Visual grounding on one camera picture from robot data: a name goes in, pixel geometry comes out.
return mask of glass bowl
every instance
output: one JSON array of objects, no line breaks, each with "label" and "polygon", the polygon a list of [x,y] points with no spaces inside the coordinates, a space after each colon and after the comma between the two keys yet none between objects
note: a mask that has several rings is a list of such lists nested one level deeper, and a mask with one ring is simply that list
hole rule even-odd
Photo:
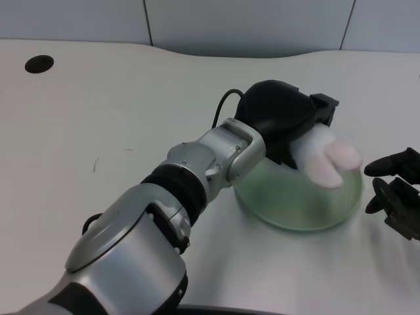
[{"label": "glass bowl", "polygon": [[260,219],[289,230],[315,231],[343,222],[360,208],[360,170],[342,176],[341,188],[326,190],[297,170],[264,158],[235,189]]}]

